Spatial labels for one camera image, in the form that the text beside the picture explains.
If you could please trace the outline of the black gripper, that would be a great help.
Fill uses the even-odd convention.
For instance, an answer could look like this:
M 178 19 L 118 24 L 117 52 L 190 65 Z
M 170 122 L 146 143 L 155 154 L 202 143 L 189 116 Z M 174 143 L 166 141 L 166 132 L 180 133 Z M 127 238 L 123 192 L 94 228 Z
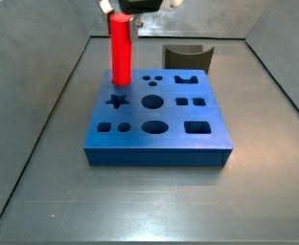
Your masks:
M 173 11 L 185 0 L 118 0 L 121 10 L 126 14 L 134 14 L 130 20 L 131 41 L 138 39 L 138 30 L 143 27 L 142 13 L 157 11 Z M 114 14 L 114 7 L 109 0 L 99 0 L 99 6 L 106 19 Z

